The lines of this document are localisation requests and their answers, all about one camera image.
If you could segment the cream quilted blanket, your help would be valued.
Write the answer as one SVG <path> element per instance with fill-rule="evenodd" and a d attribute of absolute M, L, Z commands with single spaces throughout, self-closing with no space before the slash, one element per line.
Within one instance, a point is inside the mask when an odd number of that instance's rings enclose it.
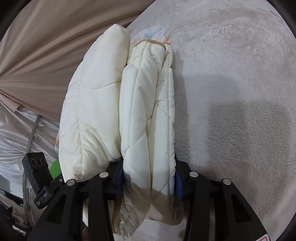
<path fill-rule="evenodd" d="M 125 189 L 110 202 L 115 240 L 132 236 L 145 219 L 182 220 L 175 204 L 173 53 L 145 39 L 130 46 L 120 25 L 89 48 L 68 86 L 59 130 L 65 180 L 86 181 L 123 159 Z"/>

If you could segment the beige fabric sheet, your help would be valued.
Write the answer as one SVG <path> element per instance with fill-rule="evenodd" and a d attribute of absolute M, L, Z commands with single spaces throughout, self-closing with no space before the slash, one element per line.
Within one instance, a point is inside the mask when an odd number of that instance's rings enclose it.
<path fill-rule="evenodd" d="M 92 43 L 127 27 L 151 1 L 30 1 L 1 39 L 1 101 L 58 120 L 68 84 Z"/>

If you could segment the grey floral bed cover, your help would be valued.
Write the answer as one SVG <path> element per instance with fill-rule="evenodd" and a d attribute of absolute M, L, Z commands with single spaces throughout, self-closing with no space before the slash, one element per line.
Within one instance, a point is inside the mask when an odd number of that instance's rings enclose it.
<path fill-rule="evenodd" d="M 295 36 L 267 1 L 156 1 L 130 26 L 173 53 L 175 157 L 206 178 L 231 179 L 271 240 L 295 214 Z M 181 240 L 145 219 L 126 240 Z"/>

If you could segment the green cloth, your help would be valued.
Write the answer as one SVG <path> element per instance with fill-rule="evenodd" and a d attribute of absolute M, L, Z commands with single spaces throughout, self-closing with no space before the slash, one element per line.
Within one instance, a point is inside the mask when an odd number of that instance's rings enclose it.
<path fill-rule="evenodd" d="M 59 160 L 55 160 L 52 163 L 51 167 L 49 168 L 49 172 L 53 179 L 57 178 L 62 173 Z"/>

